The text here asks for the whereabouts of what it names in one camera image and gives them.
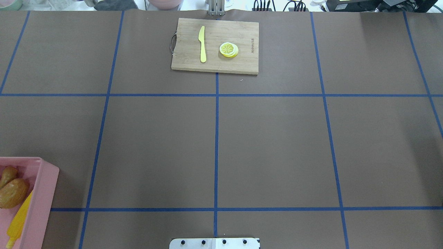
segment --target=corn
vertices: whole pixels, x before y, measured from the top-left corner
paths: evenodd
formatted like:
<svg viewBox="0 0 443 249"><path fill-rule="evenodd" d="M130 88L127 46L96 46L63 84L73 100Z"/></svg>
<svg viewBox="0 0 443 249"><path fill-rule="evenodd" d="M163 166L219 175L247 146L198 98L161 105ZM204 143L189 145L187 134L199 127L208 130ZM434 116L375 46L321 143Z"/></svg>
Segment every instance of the corn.
<svg viewBox="0 0 443 249"><path fill-rule="evenodd" d="M6 234L9 236L9 241L8 244L6 245L7 249L12 249L12 247L16 243L16 240L19 239L20 236L22 236L22 230L25 224L27 210L29 208L29 203L31 202L31 197L32 197L32 191L29 194L29 196L26 198L26 200L23 202L19 211L17 212L15 217L12 219L11 224L9 225L8 231L6 232Z"/></svg>

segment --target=yellow knife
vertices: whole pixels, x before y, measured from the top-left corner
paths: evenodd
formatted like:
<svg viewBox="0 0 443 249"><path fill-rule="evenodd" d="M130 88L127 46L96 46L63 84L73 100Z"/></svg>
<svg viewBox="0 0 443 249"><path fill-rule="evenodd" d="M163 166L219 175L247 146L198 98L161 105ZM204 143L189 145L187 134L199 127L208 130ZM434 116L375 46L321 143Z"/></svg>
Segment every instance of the yellow knife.
<svg viewBox="0 0 443 249"><path fill-rule="evenodd" d="M206 62L206 51L205 51L205 26L200 28L200 32L198 33L198 40L201 43L200 46L200 61Z"/></svg>

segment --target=potato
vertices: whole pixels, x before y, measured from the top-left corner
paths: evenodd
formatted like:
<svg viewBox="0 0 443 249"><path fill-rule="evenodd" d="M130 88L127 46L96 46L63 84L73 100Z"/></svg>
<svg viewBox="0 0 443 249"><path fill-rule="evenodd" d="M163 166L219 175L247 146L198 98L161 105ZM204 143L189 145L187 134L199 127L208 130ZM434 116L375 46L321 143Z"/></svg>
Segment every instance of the potato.
<svg viewBox="0 0 443 249"><path fill-rule="evenodd" d="M0 189L6 186L8 182L14 180L17 178L18 170L14 167L8 166L6 167L3 172L1 173L1 180L0 180Z"/></svg>
<svg viewBox="0 0 443 249"><path fill-rule="evenodd" d="M0 189L0 208L13 208L19 205L25 198L29 189L29 183L22 178L10 181Z"/></svg>

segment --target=cutting board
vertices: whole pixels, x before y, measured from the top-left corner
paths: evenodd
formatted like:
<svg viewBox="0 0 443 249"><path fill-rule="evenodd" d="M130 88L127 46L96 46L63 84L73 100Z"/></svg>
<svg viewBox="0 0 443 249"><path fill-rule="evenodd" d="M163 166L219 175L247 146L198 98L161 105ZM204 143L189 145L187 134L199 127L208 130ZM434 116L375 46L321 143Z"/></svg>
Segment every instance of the cutting board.
<svg viewBox="0 0 443 249"><path fill-rule="evenodd" d="M198 33L205 26L206 62L200 62ZM238 46L234 58L223 56L220 45ZM258 23L179 18L177 42L172 55L174 70L258 74Z"/></svg>

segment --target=pink bin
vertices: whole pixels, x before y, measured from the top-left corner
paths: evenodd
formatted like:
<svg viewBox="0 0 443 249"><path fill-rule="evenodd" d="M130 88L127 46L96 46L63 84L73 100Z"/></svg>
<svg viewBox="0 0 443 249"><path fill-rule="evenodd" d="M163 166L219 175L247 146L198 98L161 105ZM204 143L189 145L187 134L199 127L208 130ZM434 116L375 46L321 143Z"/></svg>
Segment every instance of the pink bin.
<svg viewBox="0 0 443 249"><path fill-rule="evenodd" d="M0 172L6 166L16 167L18 177L29 181L28 193L34 189L22 236L13 249L41 249L59 168L39 157L0 157ZM0 248L5 248L9 240L6 231L20 206L0 209Z"/></svg>

